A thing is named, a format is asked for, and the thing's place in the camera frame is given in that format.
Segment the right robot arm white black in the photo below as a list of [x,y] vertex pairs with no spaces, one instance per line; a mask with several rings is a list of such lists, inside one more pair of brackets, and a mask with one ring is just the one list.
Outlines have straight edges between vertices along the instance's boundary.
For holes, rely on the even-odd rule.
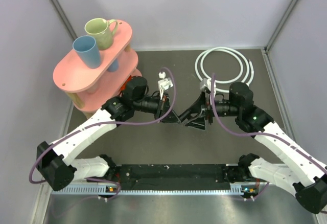
[[270,182],[294,196],[307,211],[322,213],[326,207],[326,164],[308,154],[270,115],[254,104],[253,92],[247,84],[231,84],[229,98],[221,101],[215,100],[208,79],[200,83],[200,88],[199,98],[179,116],[180,120],[186,126],[205,129],[206,123],[212,123],[213,119],[234,117],[242,130],[240,136],[252,137],[286,165],[280,168],[250,153],[239,159],[240,178]]

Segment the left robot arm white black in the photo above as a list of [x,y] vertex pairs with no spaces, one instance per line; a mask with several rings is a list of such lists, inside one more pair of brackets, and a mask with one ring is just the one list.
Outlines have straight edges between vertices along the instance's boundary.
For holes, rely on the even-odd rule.
[[153,114],[153,122],[168,122],[169,116],[179,123],[167,90],[175,86],[173,77],[159,74],[158,90],[148,95],[147,79],[133,76],[126,82],[118,96],[107,100],[87,121],[66,136],[52,142],[42,142],[36,149],[35,169],[54,191],[67,187],[71,182],[85,178],[102,178],[111,181],[116,174],[115,164],[105,156],[92,159],[77,159],[77,156],[102,135],[120,125],[135,126],[129,122],[136,111]]

